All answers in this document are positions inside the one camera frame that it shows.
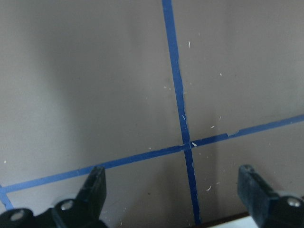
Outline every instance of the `floor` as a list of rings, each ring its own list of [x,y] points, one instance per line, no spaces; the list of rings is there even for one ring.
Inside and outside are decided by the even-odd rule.
[[[304,2],[4,0],[0,212],[106,168],[109,227],[244,212],[238,166],[304,194]]]

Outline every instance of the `white debris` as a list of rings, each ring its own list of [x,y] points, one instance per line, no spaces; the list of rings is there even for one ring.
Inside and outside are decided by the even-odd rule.
[[[210,186],[208,189],[206,189],[206,192],[210,191],[211,188],[212,188],[212,186]]]

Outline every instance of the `white speck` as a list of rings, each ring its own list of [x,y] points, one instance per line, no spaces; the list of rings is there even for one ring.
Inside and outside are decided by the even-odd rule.
[[[212,186],[210,186],[208,189],[206,189],[206,192],[210,191],[211,188],[212,188]]]

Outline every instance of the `blue tape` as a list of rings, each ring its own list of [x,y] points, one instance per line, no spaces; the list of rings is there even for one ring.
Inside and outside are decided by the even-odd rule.
[[[171,0],[162,0],[162,7],[163,7],[163,14],[165,19],[166,25],[166,32],[167,32],[167,39],[168,39],[168,46],[169,46],[169,54],[171,60],[171,67],[172,67],[172,74],[173,74],[173,82],[174,82],[174,89],[175,89],[175,96],[177,102],[177,109],[179,114],[180,120],[180,130],[182,141],[184,145],[189,145],[189,149],[186,150],[185,153],[185,160],[186,160],[186,167],[187,167],[187,174],[189,180],[189,187],[191,193],[191,200],[192,200],[192,207],[193,207],[193,215],[195,224],[201,224],[200,220],[200,207],[199,201],[197,197],[197,188],[196,188],[196,180],[195,180],[195,172],[193,168],[193,158],[192,158],[192,151],[190,146],[190,134],[187,127],[187,118],[185,113],[185,102],[183,98],[184,90],[182,85],[180,67],[179,67],[179,51],[177,46],[177,39],[176,39],[176,31],[174,25],[174,16],[173,16],[173,8]]]
[[[1,187],[1,185],[0,185],[0,201],[5,206],[6,210],[14,209],[12,203],[10,202],[6,193],[3,191],[3,188]]]
[[[158,151],[146,152],[146,153],[133,155],[133,156],[126,157],[126,158],[117,159],[114,161],[108,161],[105,163],[101,163],[99,165],[93,165],[93,166],[85,167],[85,168],[78,169],[78,170],[73,170],[73,171],[64,172],[64,173],[60,173],[60,174],[56,174],[56,175],[52,175],[52,176],[48,176],[48,177],[43,177],[43,178],[39,178],[39,179],[35,179],[35,180],[30,180],[30,181],[26,181],[26,182],[22,182],[22,183],[9,185],[6,187],[2,187],[2,189],[0,189],[0,190],[3,193],[19,191],[19,190],[39,186],[39,185],[53,183],[55,181],[60,181],[60,180],[62,181],[65,179],[86,175],[86,174],[89,174],[90,171],[95,166],[99,166],[99,167],[103,166],[106,169],[109,169],[109,168],[113,168],[113,167],[117,167],[117,166],[121,166],[121,165],[130,164],[130,163],[133,163],[136,161],[139,162],[139,161],[143,161],[143,160],[150,159],[150,158],[155,158],[155,157],[160,157],[160,156],[164,156],[164,155],[171,154],[171,153],[180,152],[180,151],[183,151],[186,149],[188,149],[188,146],[185,146],[185,145],[173,146],[173,147],[169,147],[169,148],[158,150]]]
[[[224,133],[224,134],[215,135],[215,136],[212,136],[209,138],[194,140],[193,143],[196,144],[197,146],[203,146],[203,145],[220,142],[220,141],[227,140],[227,139],[233,139],[233,138],[241,137],[241,136],[248,135],[248,134],[254,134],[257,132],[267,131],[270,129],[299,123],[302,121],[304,121],[304,115],[298,115],[298,116],[283,119],[280,121],[275,121],[275,122],[270,122],[270,123],[254,126],[254,127],[244,128],[244,129],[237,131],[235,134]]]

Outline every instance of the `metal screw head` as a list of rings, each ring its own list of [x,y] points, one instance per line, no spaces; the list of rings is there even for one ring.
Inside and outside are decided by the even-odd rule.
[[[298,199],[292,198],[292,197],[289,197],[289,198],[287,199],[287,203],[288,203],[290,206],[292,206],[292,207],[299,207],[299,206],[301,206],[301,202],[300,202]]]
[[[17,221],[17,220],[21,219],[23,217],[23,215],[24,215],[24,210],[19,210],[10,217],[10,220]]]
[[[74,204],[74,202],[72,200],[65,201],[61,205],[61,209],[62,210],[70,210],[72,208],[73,204]]]

